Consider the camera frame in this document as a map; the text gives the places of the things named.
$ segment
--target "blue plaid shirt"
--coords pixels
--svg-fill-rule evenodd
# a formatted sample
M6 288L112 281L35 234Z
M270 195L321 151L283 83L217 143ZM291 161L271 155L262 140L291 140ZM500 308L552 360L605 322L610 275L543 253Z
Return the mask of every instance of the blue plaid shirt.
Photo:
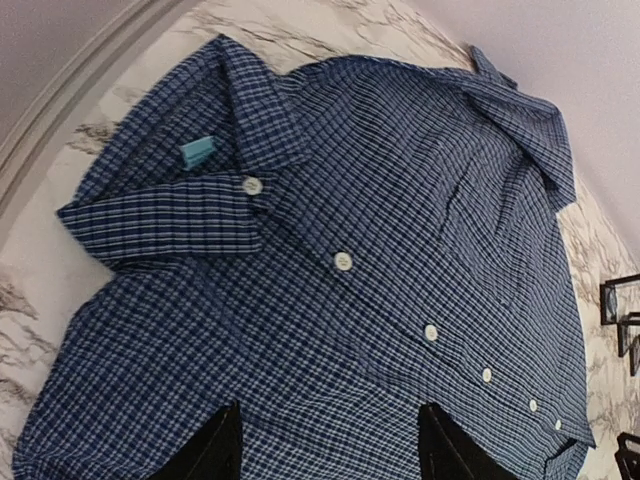
M565 128L473 55L477 74L279 76L221 36L169 73L59 212L115 275L71 321L16 479L145 478L232 400L245 480L417 480L427 402L517 477L575 478Z

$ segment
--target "lavender wall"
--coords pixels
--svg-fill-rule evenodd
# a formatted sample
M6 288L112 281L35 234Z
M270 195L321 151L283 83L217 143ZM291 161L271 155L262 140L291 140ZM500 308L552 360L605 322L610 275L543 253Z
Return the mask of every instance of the lavender wall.
M0 144L53 76L131 3L0 1Z

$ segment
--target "white wall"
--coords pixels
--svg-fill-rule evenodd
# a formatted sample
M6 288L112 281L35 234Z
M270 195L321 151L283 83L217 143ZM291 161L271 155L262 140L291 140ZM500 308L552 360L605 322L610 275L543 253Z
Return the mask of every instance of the white wall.
M414 2L561 108L579 173L640 260L640 2Z

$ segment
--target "teal tag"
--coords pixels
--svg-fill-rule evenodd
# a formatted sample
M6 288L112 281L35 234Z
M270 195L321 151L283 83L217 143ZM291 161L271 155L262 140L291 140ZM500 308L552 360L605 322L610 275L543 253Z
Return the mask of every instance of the teal tag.
M215 151L213 138L202 137L195 142L182 145L180 150L184 159L184 169L191 170L202 164Z

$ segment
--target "marble surface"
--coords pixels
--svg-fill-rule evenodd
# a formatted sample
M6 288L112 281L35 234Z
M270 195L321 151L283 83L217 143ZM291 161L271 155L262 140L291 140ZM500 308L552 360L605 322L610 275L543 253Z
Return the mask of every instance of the marble surface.
M463 49L395 0L207 0L181 18L78 126L0 251L0 478L11 478L12 449L71 315L109 279L54 211L71 198L132 105L218 33L237 39L278 72L348 53L472 68ZM599 325L598 285L637 267L580 179L577 185L578 202L559 218L586 338L589 418L599 445L579 478L618 479L615 437L640 433L640 380L629 376L628 359L615 354L615 328ZM633 297L627 291L622 301Z

